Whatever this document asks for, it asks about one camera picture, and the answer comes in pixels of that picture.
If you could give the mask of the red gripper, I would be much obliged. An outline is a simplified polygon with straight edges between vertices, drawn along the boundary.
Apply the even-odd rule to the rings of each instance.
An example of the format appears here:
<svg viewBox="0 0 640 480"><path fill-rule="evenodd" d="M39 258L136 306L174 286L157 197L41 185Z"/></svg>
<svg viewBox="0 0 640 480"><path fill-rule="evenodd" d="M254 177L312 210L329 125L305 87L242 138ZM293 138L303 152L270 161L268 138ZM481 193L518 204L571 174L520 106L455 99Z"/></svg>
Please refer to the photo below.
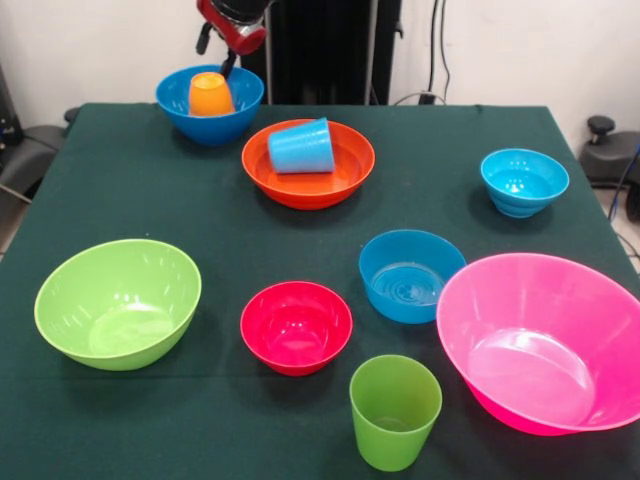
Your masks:
<svg viewBox="0 0 640 480"><path fill-rule="evenodd" d="M264 42L267 30L263 22L268 0L198 0L196 6L207 21L198 35L196 53L206 53L214 28L229 48L219 70L228 80L238 55L251 54Z"/></svg>

